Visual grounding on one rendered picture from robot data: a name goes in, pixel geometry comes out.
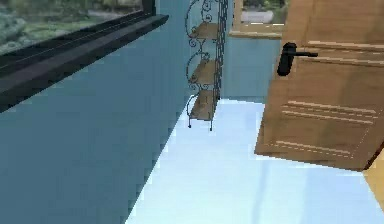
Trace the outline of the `wooden room door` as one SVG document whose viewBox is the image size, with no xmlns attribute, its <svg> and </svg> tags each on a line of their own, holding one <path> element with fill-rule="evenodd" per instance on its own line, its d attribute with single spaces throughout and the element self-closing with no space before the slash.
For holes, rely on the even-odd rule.
<svg viewBox="0 0 384 224">
<path fill-rule="evenodd" d="M 291 0 L 281 39 L 297 51 L 273 73 L 255 152 L 353 171 L 384 145 L 384 0 Z"/>
</svg>

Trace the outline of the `wrought iron wooden shelf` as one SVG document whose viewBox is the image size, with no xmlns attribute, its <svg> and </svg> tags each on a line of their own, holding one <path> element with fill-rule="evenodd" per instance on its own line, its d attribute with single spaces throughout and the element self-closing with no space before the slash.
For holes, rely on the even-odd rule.
<svg viewBox="0 0 384 224">
<path fill-rule="evenodd" d="M 184 19 L 188 44 L 195 52 L 186 65 L 186 79 L 193 95 L 186 112 L 192 120 L 210 123 L 221 98 L 228 0 L 191 0 Z"/>
</svg>

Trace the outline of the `wooden framed window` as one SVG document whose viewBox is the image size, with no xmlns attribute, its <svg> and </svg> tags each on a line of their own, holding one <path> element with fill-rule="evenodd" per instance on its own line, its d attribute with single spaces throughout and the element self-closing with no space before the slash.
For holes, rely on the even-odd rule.
<svg viewBox="0 0 384 224">
<path fill-rule="evenodd" d="M 229 35 L 239 38 L 280 39 L 291 0 L 233 0 Z"/>
</svg>

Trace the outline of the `black framed window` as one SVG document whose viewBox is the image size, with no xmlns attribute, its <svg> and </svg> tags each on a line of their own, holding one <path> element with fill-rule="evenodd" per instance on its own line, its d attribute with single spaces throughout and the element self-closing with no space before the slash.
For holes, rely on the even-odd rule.
<svg viewBox="0 0 384 224">
<path fill-rule="evenodd" d="M 168 19 L 156 0 L 0 0 L 0 113 Z"/>
</svg>

